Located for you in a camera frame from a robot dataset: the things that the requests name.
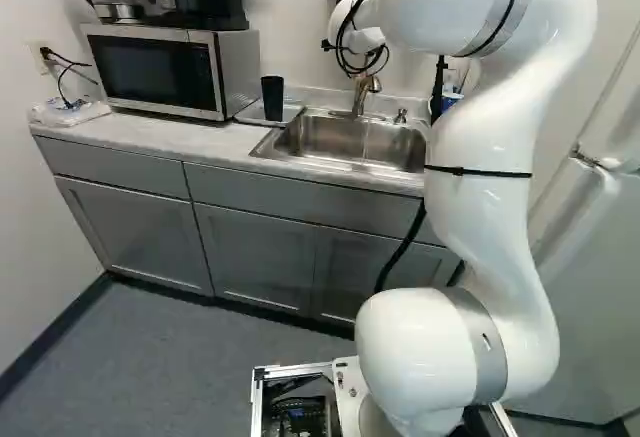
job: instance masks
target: electrical outlet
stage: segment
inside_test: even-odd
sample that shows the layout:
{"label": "electrical outlet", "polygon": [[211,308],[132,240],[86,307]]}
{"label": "electrical outlet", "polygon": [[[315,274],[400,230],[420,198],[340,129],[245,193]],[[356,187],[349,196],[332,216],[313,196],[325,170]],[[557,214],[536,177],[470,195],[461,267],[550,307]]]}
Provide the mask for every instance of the electrical outlet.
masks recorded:
{"label": "electrical outlet", "polygon": [[44,40],[31,40],[28,41],[27,47],[29,47],[29,51],[31,52],[31,56],[33,57],[33,63],[36,66],[36,70],[40,75],[47,75],[49,73],[49,66],[42,58],[42,54],[40,53],[40,47],[49,47],[51,48],[51,44],[45,42]]}

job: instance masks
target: gray carpet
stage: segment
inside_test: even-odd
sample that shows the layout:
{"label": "gray carpet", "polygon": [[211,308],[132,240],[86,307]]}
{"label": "gray carpet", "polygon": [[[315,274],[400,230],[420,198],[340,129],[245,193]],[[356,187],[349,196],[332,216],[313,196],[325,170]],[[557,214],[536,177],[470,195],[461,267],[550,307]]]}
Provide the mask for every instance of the gray carpet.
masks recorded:
{"label": "gray carpet", "polygon": [[114,285],[0,404],[2,437],[248,437],[256,365],[354,344]]}

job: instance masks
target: silver ring band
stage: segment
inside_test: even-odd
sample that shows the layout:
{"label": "silver ring band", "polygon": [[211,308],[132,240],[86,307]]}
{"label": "silver ring band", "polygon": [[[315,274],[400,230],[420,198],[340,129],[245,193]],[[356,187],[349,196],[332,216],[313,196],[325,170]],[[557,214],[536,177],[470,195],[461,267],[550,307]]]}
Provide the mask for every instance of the silver ring band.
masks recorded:
{"label": "silver ring band", "polygon": [[507,354],[496,324],[487,309],[462,287],[447,287],[441,292],[456,307],[464,320],[476,359],[476,392],[472,403],[496,402],[507,388]]}

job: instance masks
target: microwave door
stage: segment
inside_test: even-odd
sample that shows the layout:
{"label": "microwave door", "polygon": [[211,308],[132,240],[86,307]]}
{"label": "microwave door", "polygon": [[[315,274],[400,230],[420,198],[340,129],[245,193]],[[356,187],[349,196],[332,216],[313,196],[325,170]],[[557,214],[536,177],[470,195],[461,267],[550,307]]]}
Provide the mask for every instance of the microwave door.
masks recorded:
{"label": "microwave door", "polygon": [[87,38],[110,104],[223,120],[213,45],[113,35]]}

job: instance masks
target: cabinet door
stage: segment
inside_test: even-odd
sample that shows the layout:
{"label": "cabinet door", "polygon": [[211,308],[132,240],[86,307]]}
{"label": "cabinet door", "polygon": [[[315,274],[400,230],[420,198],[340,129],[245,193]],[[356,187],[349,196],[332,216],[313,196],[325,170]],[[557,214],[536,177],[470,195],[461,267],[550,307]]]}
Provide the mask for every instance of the cabinet door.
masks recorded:
{"label": "cabinet door", "polygon": [[[380,270],[400,240],[344,230],[319,229],[312,311],[314,317],[353,324],[373,294]],[[396,264],[385,289],[446,285],[460,259],[451,251],[413,243]]]}
{"label": "cabinet door", "polygon": [[196,204],[196,214],[219,297],[308,312],[312,225],[201,204]]}
{"label": "cabinet door", "polygon": [[190,203],[65,177],[56,183],[105,267],[213,295]]}

